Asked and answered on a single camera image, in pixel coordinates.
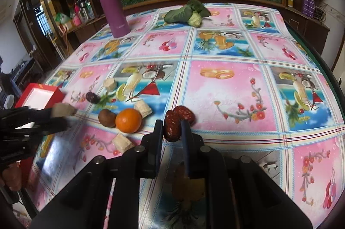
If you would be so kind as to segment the left hand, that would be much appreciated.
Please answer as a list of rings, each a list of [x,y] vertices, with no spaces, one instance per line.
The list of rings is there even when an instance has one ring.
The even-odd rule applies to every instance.
[[[1,173],[1,186],[8,186],[12,191],[19,191],[22,188],[22,172],[17,163],[11,164]]]

